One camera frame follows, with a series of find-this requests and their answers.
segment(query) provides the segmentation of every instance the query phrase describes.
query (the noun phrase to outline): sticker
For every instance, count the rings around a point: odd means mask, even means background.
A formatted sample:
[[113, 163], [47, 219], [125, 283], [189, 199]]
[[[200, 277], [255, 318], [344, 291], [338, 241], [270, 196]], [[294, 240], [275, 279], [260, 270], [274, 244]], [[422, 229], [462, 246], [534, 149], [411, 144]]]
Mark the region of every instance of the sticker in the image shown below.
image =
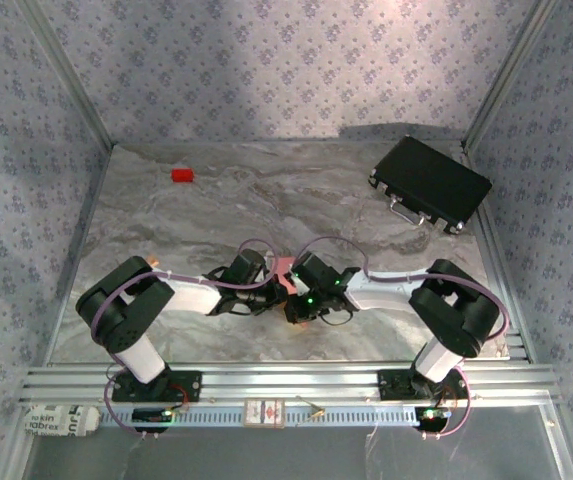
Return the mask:
[[244, 426], [284, 428], [284, 400], [252, 398], [244, 401]]

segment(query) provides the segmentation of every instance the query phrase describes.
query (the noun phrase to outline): gray marble table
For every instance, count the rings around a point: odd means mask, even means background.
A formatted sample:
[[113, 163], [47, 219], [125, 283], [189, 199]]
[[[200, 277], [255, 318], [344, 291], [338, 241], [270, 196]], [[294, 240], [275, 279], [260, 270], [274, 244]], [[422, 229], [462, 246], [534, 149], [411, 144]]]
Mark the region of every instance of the gray marble table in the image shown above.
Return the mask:
[[[482, 283], [477, 242], [465, 229], [446, 235], [392, 215], [367, 183], [372, 167], [394, 143], [273, 142], [126, 146], [113, 151], [83, 246], [51, 362], [106, 362], [77, 316], [79, 296], [131, 255], [155, 255], [162, 269], [198, 275], [227, 265], [247, 238], [271, 240], [294, 254], [320, 235], [341, 235], [370, 255], [372, 270], [406, 271], [436, 258], [456, 262]], [[451, 144], [436, 144], [449, 152]], [[192, 184], [170, 180], [191, 167]], [[337, 269], [361, 264], [341, 244], [314, 250]], [[290, 325], [278, 311], [258, 317], [163, 313], [148, 334], [167, 361], [410, 360], [430, 337], [412, 309], [357, 313], [330, 327]], [[504, 339], [483, 356], [507, 355]]]

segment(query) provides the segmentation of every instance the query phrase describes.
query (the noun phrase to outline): wall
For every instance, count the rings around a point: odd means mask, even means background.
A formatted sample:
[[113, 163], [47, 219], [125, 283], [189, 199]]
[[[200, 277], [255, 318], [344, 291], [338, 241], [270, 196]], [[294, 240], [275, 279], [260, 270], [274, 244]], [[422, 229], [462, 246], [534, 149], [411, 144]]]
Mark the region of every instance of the wall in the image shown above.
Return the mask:
[[173, 143], [461, 138], [533, 0], [42, 3], [111, 138]]
[[40, 364], [104, 153], [15, 4], [0, 0], [0, 446]]
[[475, 153], [540, 361], [573, 416], [573, 0], [562, 0]]

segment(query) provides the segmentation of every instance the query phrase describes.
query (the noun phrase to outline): marble surface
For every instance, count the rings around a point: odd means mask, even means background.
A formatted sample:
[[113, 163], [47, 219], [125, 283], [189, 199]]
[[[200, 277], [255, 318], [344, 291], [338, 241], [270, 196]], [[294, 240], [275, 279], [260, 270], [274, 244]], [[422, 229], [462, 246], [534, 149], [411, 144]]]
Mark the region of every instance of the marble surface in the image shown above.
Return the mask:
[[[367, 184], [370, 170], [393, 145], [116, 147], [51, 361], [108, 360], [74, 305], [131, 255], [153, 254], [162, 269], [198, 275], [229, 264], [237, 246], [251, 237], [269, 239], [280, 255], [289, 255], [314, 237], [332, 234], [362, 246], [372, 270], [416, 270], [447, 258], [485, 284], [469, 229], [450, 236], [432, 225], [412, 226], [392, 215], [383, 194]], [[450, 153], [451, 145], [435, 147]], [[194, 170], [194, 183], [171, 182], [171, 169], [182, 166]], [[359, 254], [346, 245], [320, 242], [314, 251], [339, 270], [361, 265]], [[358, 312], [341, 327], [319, 320], [290, 325], [280, 311], [258, 317], [166, 312], [148, 334], [167, 361], [181, 362], [411, 360], [430, 338], [406, 303], [395, 310]], [[483, 356], [506, 352], [500, 338], [484, 346]]]

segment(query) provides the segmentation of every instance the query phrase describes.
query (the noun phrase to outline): floral wallpaper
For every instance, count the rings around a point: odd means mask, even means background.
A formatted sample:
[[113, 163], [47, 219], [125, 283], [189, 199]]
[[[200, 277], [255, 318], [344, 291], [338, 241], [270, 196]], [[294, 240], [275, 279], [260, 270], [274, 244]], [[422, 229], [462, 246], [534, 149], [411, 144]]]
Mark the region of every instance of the floral wallpaper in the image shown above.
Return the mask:
[[41, 3], [111, 138], [173, 143], [461, 138], [534, 1]]
[[48, 346], [104, 154], [15, 4], [0, 0], [0, 449]]
[[562, 0], [474, 155], [540, 361], [573, 415], [573, 0]]

